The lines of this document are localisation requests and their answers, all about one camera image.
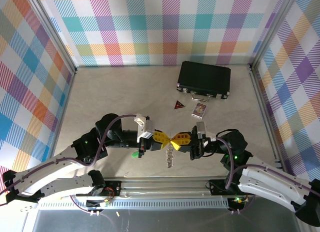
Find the beige floor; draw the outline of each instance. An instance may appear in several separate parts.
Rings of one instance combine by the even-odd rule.
[[[247,66],[230,66],[231,86],[227,100],[206,103],[203,120],[207,130],[217,133],[239,129],[248,142],[247,150],[265,162],[273,163],[271,145],[249,78]],[[197,102],[190,94],[176,91],[179,66],[80,68],[75,76],[55,153],[59,153],[94,127],[108,113],[150,116],[156,129],[168,135],[190,131],[198,119],[191,116]],[[185,108],[174,110],[179,100]],[[122,120],[123,129],[135,130],[133,119]],[[168,169],[166,151],[147,152],[132,158],[135,149],[108,150],[109,156],[97,162],[109,176],[218,176],[228,172],[220,163],[221,155],[190,161],[189,154],[174,152],[173,167]]]

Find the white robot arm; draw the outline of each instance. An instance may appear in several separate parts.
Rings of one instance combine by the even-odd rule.
[[[157,137],[163,132],[155,131],[148,117],[129,116],[135,117],[137,131],[123,131],[119,119],[124,116],[108,114],[96,122],[95,128],[89,133],[48,161],[24,172],[5,172],[2,177],[9,191],[6,195],[7,205],[25,211],[37,206],[40,199],[52,196],[101,195],[107,185],[99,171],[92,170],[76,178],[58,178],[73,170],[91,166],[107,156],[107,147],[137,148],[139,158],[147,150],[163,148],[162,137]],[[214,153],[223,154],[221,163],[230,171],[224,181],[225,195],[237,195],[240,192],[261,196],[295,212],[307,224],[320,227],[319,180],[309,182],[276,169],[245,150],[247,142],[238,130],[223,132],[228,133],[221,137],[218,137],[220,133],[213,136],[206,132],[204,123],[200,122],[191,132],[178,133],[174,138],[186,139],[182,142],[175,140],[174,147],[178,151],[189,152],[191,160]],[[216,195],[212,188],[210,193]]]

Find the colorful plaid wall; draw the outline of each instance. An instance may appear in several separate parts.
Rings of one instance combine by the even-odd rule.
[[[0,0],[0,175],[47,159],[71,77],[29,2]]]
[[[41,0],[78,65],[247,64],[283,0]]]
[[[285,165],[320,178],[320,0],[295,0],[258,67]]]

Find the black briefcase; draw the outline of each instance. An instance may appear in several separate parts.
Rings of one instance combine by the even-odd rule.
[[[191,93],[192,99],[197,101],[209,101],[211,97],[227,99],[230,93],[230,76],[231,70],[227,67],[184,61],[176,89]],[[195,98],[195,95],[208,98]]]

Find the red triangle object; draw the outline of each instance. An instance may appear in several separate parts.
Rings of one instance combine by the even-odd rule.
[[[179,102],[179,101],[176,101],[176,103],[175,103],[175,109],[179,109],[179,108],[183,108],[183,107],[185,107],[181,102]]]

